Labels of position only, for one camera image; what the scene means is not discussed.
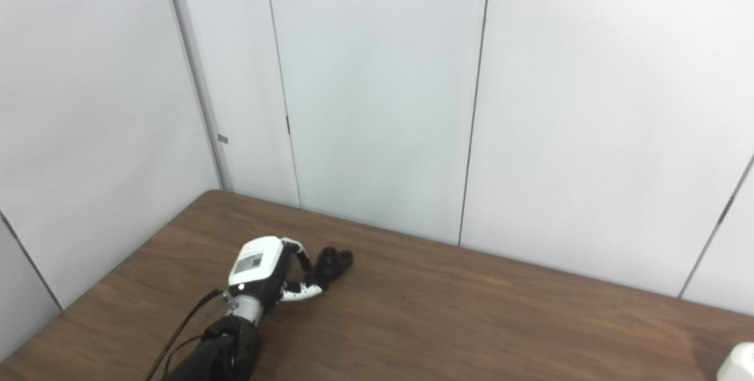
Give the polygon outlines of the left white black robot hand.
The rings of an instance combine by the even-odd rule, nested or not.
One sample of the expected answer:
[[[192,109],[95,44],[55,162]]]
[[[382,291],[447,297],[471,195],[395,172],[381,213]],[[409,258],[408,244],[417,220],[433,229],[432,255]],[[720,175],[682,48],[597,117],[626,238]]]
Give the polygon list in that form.
[[[228,278],[229,314],[259,322],[279,303],[317,297],[326,285],[315,277],[286,281],[293,259],[307,276],[314,276],[312,261],[303,244],[290,238],[264,236],[243,245]]]

